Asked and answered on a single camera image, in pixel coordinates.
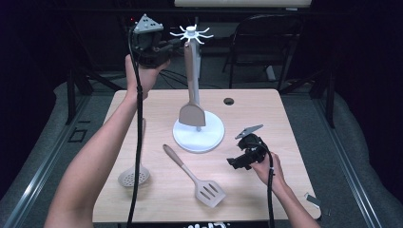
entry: black cable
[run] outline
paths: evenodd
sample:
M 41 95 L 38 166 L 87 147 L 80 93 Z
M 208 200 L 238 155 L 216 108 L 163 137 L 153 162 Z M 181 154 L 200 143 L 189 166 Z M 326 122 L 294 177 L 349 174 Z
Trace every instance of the black cable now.
M 136 75 L 136 81 L 137 81 L 137 149 L 136 149 L 136 161 L 135 161 L 135 171 L 134 171 L 134 185 L 133 185 L 133 196 L 131 200 L 131 205 L 130 205 L 130 211 L 128 214 L 127 218 L 127 224 L 126 227 L 129 228 L 131 227 L 132 220 L 133 220 L 133 213 L 134 213 L 134 208 L 136 206 L 136 200 L 137 200 L 137 192 L 139 189 L 139 174 L 140 174 L 140 157 L 141 157 L 141 152 L 142 152 L 142 141 L 143 141 L 143 88 L 142 84 L 140 82 L 140 74 L 139 74 L 139 61 L 135 62 L 134 61 L 134 55 L 133 55 L 133 50 L 131 48 L 131 36 L 133 32 L 133 28 L 129 30 L 129 33 L 127 35 L 128 39 L 128 48 L 130 51 L 130 58 L 131 62 L 133 64 L 134 68 L 134 73 Z
M 273 212 L 273 195 L 272 195 L 272 184 L 273 184 L 273 176 L 274 176 L 274 165 L 273 165 L 273 157 L 272 154 L 270 153 L 270 150 L 260 144 L 260 143 L 255 143 L 255 142 L 249 142 L 248 145 L 255 145 L 258 146 L 260 148 L 263 148 L 267 155 L 269 156 L 269 163 L 270 163 L 270 169 L 269 169 L 269 177 L 267 180 L 267 206 L 269 209 L 269 227 L 270 228 L 275 228 L 275 216 L 274 216 L 274 212 Z

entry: metal strainer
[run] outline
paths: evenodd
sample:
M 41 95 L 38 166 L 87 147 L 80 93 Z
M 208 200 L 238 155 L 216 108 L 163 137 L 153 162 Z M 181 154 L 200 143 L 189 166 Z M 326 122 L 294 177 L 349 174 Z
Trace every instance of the metal strainer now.
M 145 119 L 143 118 L 143 129 L 142 129 L 144 140 L 145 133 Z M 131 187 L 134 185 L 134 173 L 135 173 L 135 165 L 131 166 L 129 169 L 125 170 L 118 178 L 119 184 L 123 187 Z M 144 183 L 150 177 L 150 172 L 146 169 L 142 162 L 140 161 L 139 166 L 139 184 Z

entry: white spatula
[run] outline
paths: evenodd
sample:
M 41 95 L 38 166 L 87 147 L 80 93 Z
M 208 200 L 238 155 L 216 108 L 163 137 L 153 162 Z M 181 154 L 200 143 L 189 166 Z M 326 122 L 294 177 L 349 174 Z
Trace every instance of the white spatula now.
M 195 182 L 195 194 L 197 199 L 209 207 L 215 207 L 225 198 L 226 195 L 224 191 L 215 181 L 197 179 L 171 147 L 164 144 L 163 150 L 181 169 L 183 169 L 192 181 Z

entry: chair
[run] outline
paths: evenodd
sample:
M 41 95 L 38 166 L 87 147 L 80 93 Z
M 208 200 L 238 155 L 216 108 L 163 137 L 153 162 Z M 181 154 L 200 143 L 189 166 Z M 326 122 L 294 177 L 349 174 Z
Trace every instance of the chair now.
M 241 21 L 233 35 L 230 53 L 222 72 L 230 64 L 229 88 L 232 88 L 234 66 L 282 66 L 278 90 L 283 82 L 291 41 L 301 30 L 302 21 L 295 15 L 254 15 Z

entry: gray carpet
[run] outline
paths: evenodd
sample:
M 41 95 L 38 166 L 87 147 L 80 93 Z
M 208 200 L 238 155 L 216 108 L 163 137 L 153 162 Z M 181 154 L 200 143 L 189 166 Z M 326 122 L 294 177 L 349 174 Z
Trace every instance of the gray carpet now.
M 228 73 L 221 73 L 223 61 L 224 58 L 222 57 L 203 59 L 201 88 L 228 87 Z M 182 59 L 172 59 L 168 69 L 184 74 Z M 236 81 L 240 82 L 242 78 L 245 80 L 244 76 L 248 76 L 247 80 L 251 83 L 236 84 L 234 87 L 276 87 L 276 84 L 273 83 L 254 83 L 256 80 L 264 79 L 265 75 L 261 69 L 247 68 L 237 72 Z M 186 88 L 185 85 L 178 83 L 178 80 L 185 82 L 183 76 L 168 71 L 163 74 L 164 76 L 160 77 L 156 83 L 155 89 Z M 116 74 L 109 73 L 105 76 L 117 85 L 125 87 L 125 79 L 114 77 L 115 75 L 119 75 L 119 72 Z M 26 217 L 22 218 L 21 227 L 43 226 L 49 203 L 68 163 L 104 121 L 113 93 L 98 82 L 92 82 L 92 84 L 95 92 L 87 101 L 87 105 L 83 107 L 83 112 L 79 113 L 78 118 L 72 124 L 68 137 L 60 145 L 62 153 L 57 158 L 45 185 L 39 191 L 36 201 L 27 210 Z M 336 158 L 336 147 L 328 134 L 326 125 L 320 119 L 321 113 L 317 111 L 315 102 L 309 98 L 307 91 L 307 88 L 303 87 L 297 92 L 284 95 L 281 98 L 317 198 L 322 201 L 322 208 L 331 210 L 330 216 L 322 216 L 320 225 L 322 227 L 367 227 L 352 189 L 340 169 L 340 163 Z M 49 151 L 53 149 L 55 142 L 60 139 L 59 137 L 65 129 L 67 119 L 66 85 L 58 87 L 55 93 L 58 100 L 48 125 L 32 150 L 20 175 L 0 202 L 1 226 L 4 226 L 8 221 L 12 210 L 23 196 L 36 170 L 47 157 Z M 86 97 L 81 97 L 78 94 L 78 100 L 80 99 L 84 101 Z M 335 124 L 337 135 L 348 152 L 348 156 L 383 227 L 401 227 L 403 224 L 402 205 L 383 188 L 376 173 L 368 164 L 368 151 L 359 126 L 351 115 L 348 106 L 338 96 L 336 96 L 335 105 Z M 70 140 L 78 141 L 83 136 L 81 134 L 86 132 L 82 142 L 68 142 L 68 138 L 74 129 L 78 132 Z M 230 222 L 230 224 L 230 227 L 233 228 L 267 227 L 266 222 L 248 224 Z M 188 225 L 194 225 L 194 223 L 139 224 L 138 227 L 187 227 Z M 116 227 L 116 224 L 95 224 L 95 226 Z M 290 227 L 290 224 L 286 220 L 279 220 L 276 221 L 276 227 Z

